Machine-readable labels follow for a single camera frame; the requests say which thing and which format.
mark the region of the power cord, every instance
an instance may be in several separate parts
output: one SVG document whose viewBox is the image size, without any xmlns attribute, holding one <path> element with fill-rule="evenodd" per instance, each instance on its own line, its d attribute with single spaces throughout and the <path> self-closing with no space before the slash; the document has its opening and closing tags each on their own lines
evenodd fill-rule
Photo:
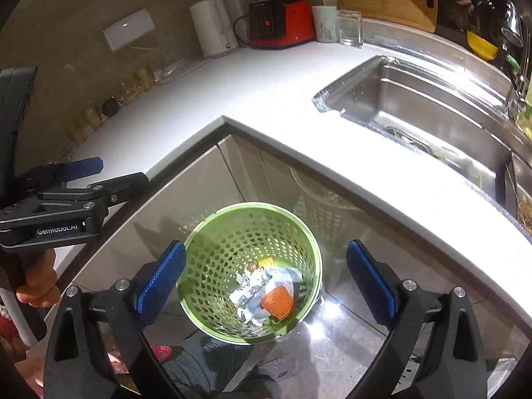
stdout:
<svg viewBox="0 0 532 399">
<path fill-rule="evenodd" d="M 245 40 L 242 40 L 240 37 L 238 37 L 238 34 L 236 33 L 236 23 L 238 21 L 240 21 L 241 19 L 244 19 L 244 18 L 249 18 L 249 15 L 242 15 L 242 16 L 239 16 L 238 18 L 236 18 L 235 22 L 233 23 L 233 33 L 235 34 L 235 37 L 240 41 L 242 42 L 244 45 L 249 45 L 249 42 L 246 42 Z"/>
</svg>

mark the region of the sink basin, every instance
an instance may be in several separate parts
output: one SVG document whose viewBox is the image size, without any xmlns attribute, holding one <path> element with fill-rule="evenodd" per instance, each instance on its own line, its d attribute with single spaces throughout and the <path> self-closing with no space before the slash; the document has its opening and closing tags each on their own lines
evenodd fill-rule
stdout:
<svg viewBox="0 0 532 399">
<path fill-rule="evenodd" d="M 374 57 L 314 99 L 321 111 L 369 127 L 445 163 L 505 207 L 510 138 L 478 98 L 419 66 Z"/>
</svg>

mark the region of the perforated basket wall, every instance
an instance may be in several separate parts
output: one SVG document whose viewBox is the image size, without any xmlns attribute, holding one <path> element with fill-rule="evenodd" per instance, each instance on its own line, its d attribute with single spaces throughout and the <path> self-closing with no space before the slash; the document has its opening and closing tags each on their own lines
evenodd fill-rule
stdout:
<svg viewBox="0 0 532 399">
<path fill-rule="evenodd" d="M 178 282 L 183 309 L 199 329 L 219 340 L 245 344 L 285 334 L 318 298 L 323 269 L 318 244 L 308 227 L 283 208 L 262 202 L 224 208 L 201 222 L 185 246 L 187 263 Z M 244 325 L 229 300 L 238 286 L 236 272 L 268 257 L 301 271 L 302 299 L 284 321 Z"/>
</svg>

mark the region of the tiled wall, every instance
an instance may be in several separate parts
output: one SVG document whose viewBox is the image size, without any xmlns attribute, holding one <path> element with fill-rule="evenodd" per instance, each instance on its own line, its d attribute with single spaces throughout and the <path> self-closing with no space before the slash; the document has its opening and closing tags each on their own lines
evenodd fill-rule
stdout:
<svg viewBox="0 0 532 399">
<path fill-rule="evenodd" d="M 37 84 L 21 130 L 17 171 L 58 158 L 73 113 L 116 94 L 144 63 L 155 70 L 201 56 L 189 7 L 199 0 L 21 0 L 0 31 L 0 68 L 37 64 Z M 115 54 L 102 30 L 146 8 L 155 30 Z"/>
</svg>

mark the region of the cabinet door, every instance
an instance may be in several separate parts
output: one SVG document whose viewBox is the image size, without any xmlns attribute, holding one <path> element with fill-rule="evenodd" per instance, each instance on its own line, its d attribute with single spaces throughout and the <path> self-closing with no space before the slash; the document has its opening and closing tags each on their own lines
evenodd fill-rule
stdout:
<svg viewBox="0 0 532 399">
<path fill-rule="evenodd" d="M 260 149 L 233 135 L 225 137 L 218 147 L 244 200 L 272 202 Z"/>
<path fill-rule="evenodd" d="M 169 243 L 185 242 L 204 218 L 242 202 L 220 150 L 214 146 L 146 202 L 96 252 L 74 283 L 108 289 L 155 261 Z"/>
</svg>

